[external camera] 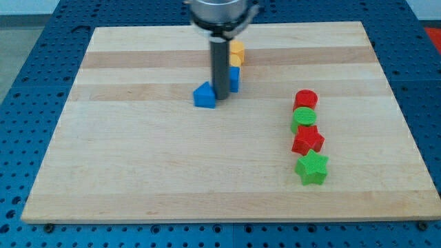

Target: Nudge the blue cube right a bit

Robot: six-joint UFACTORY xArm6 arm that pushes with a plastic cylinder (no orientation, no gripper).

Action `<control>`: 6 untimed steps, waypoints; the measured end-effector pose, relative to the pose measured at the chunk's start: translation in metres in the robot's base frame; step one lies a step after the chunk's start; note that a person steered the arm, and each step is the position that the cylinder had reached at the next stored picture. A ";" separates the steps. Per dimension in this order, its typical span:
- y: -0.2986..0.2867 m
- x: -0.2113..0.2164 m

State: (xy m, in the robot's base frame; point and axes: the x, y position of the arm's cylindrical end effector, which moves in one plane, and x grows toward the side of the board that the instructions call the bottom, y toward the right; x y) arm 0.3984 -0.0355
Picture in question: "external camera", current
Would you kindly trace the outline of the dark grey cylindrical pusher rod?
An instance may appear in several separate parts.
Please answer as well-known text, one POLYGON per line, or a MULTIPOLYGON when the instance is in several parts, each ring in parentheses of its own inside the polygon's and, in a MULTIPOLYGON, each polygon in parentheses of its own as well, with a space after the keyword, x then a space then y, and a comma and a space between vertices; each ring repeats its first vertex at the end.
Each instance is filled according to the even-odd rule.
POLYGON ((209 38, 212 86, 217 100, 229 96, 229 41, 209 38))

